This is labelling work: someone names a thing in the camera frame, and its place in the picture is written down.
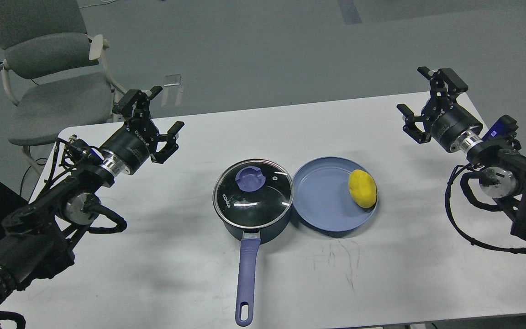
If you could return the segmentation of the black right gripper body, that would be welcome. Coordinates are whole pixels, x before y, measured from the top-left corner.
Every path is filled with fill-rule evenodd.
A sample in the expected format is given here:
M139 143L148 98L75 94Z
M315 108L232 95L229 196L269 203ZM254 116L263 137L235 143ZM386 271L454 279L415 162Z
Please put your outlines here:
M448 153L457 152L457 139L465 131L476 134L482 131L482 123L460 105L436 105L427 102L422 109L424 128Z

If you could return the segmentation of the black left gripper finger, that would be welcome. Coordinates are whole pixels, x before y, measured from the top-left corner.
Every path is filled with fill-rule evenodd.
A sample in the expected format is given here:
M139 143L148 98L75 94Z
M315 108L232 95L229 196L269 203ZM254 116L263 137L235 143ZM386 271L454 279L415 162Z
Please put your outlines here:
M148 91L131 89L117 101L112 108L112 122L123 122L133 118L141 118L152 122L150 102L161 92L163 87L156 85Z
M177 150L179 145L177 144L178 133L184 127L183 121L176 121L166 134L157 134L150 138L150 143L153 147L153 152L150 153L150 159L154 163L163 164L166 162ZM157 151L157 144L165 142L163 148Z

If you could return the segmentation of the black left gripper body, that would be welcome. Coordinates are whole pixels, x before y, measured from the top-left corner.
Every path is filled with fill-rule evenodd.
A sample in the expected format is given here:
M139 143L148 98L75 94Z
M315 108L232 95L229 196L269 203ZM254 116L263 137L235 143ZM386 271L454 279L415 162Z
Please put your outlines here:
M101 154L114 158L121 172L133 175L155 153L159 130L150 115L130 118L100 147Z

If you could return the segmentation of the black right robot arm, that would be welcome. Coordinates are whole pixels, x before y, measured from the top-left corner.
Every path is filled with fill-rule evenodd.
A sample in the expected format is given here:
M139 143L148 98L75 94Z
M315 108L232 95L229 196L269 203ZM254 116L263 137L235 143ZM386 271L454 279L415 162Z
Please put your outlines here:
M502 212L511 221L510 234L526 241L526 156L520 153L517 121L500 117L486 133L482 123L458 102L468 85L451 68L418 67L428 80L430 97L416 115L406 104L398 104L403 131L419 144L434 139L445 152L462 151L467 164L454 167L447 181L444 207L454 229L470 245L492 251L526 255L526 247L500 247L471 237L457 225L452 209L452 186L460 180L466 200L489 212Z

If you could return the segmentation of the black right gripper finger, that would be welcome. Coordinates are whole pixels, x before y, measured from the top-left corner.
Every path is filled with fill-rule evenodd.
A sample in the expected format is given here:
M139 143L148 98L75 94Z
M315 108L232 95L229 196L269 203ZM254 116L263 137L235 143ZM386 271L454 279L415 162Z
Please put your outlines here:
M426 66L417 68L418 73L428 79L430 84L430 99L426 102L423 110L436 107L437 109L442 105L448 104L449 106L459 107L462 106L457 102L457 98L468 91L468 84L453 71L451 68L442 68L437 71L433 71Z
M424 115L415 116L413 111L406 104L397 104L397 110L403 117L403 131L419 144L431 141L430 129L426 125Z

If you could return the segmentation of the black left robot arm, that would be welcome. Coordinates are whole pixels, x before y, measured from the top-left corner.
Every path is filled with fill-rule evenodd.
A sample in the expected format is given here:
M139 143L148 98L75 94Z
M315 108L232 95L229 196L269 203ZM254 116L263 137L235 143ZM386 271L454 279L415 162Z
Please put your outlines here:
M152 121L150 102L163 90L129 90L113 107L123 125L100 147L82 139L56 139L51 169L37 198L2 220L0 304L35 279L52 279L73 266L74 248L86 234L121 233L126 220L102 205L96 192L119 174L133 175L150 159L163 164L178 150L182 121L167 133ZM26 326L22 315L0 311L0 321Z

